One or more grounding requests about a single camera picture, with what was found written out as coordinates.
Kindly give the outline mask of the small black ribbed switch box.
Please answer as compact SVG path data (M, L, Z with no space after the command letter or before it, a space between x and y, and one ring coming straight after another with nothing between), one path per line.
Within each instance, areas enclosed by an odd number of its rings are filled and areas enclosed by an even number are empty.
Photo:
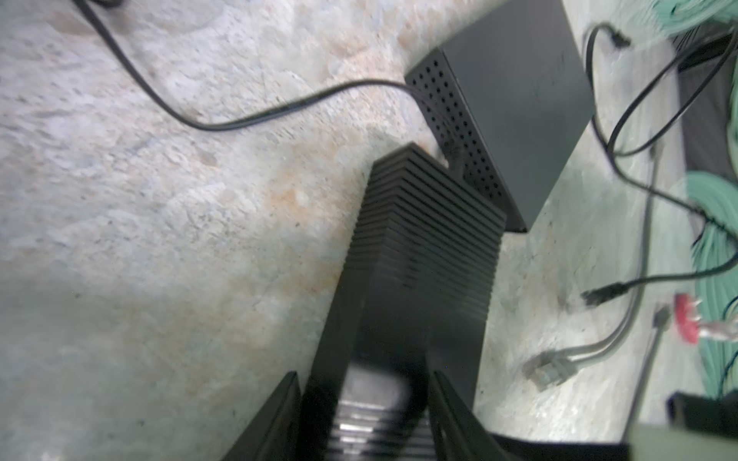
M505 213L416 144L372 165L307 380L301 460L432 460L429 379L477 388Z

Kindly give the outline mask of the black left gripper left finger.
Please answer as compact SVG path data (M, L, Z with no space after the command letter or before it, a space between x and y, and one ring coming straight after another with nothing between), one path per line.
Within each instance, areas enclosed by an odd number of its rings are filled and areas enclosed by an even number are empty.
M298 374L288 372L222 460L295 460L300 410Z

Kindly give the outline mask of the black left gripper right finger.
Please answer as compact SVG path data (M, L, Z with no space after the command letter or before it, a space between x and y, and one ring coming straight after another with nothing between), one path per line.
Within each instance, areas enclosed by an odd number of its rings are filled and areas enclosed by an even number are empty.
M428 404L438 460L510 459L440 371L430 374Z

